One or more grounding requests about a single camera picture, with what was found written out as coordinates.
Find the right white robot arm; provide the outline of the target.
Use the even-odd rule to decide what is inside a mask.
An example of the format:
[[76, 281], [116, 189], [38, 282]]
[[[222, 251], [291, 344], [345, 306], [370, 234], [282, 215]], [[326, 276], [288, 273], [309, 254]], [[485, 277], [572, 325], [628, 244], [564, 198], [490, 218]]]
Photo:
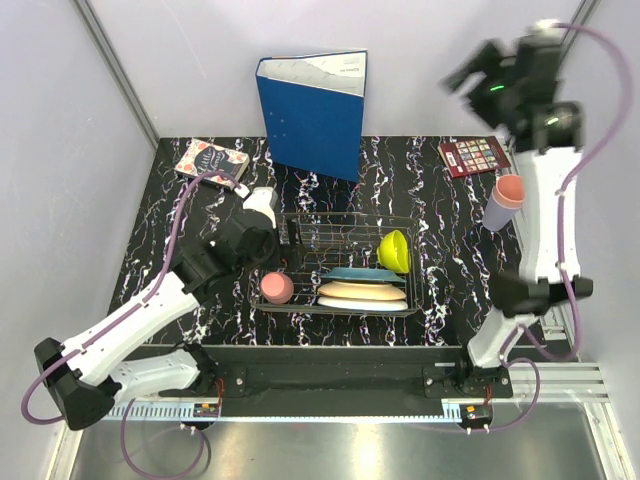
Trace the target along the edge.
[[466, 100], [485, 124], [510, 133], [524, 190], [523, 201], [509, 206], [522, 212], [526, 226], [519, 269], [490, 275], [491, 309], [448, 379], [466, 396], [481, 396], [500, 382], [509, 352], [531, 333], [530, 325], [593, 293], [575, 247], [582, 111], [578, 103], [556, 98], [561, 53], [558, 26], [551, 23], [519, 38], [512, 54], [486, 41], [441, 82], [454, 93], [471, 75], [481, 75]]

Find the tall pink cup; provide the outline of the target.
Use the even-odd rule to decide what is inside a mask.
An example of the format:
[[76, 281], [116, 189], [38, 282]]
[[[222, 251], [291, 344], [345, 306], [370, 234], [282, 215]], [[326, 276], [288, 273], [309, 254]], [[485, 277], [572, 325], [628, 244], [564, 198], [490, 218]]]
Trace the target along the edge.
[[500, 176], [496, 180], [492, 197], [504, 208], [519, 209], [525, 199], [523, 179], [514, 174]]

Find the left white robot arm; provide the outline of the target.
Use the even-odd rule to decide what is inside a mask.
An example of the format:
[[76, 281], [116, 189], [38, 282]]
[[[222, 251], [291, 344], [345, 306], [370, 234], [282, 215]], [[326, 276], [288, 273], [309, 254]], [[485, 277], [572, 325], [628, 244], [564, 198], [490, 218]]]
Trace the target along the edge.
[[242, 211], [207, 240], [181, 247], [152, 284], [85, 332], [34, 349], [41, 384], [73, 431], [103, 419], [119, 402], [163, 392], [206, 396], [216, 363], [195, 345], [142, 360], [129, 355], [155, 333], [210, 302], [226, 281], [280, 259], [274, 212]]

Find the purple cup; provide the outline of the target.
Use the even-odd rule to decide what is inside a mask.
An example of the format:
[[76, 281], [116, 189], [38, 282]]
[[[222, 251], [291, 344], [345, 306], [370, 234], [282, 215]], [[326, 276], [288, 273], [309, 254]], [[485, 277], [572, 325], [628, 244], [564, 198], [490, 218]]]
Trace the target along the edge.
[[521, 202], [504, 199], [494, 191], [484, 209], [482, 226], [491, 232], [497, 232], [513, 220], [520, 208]]

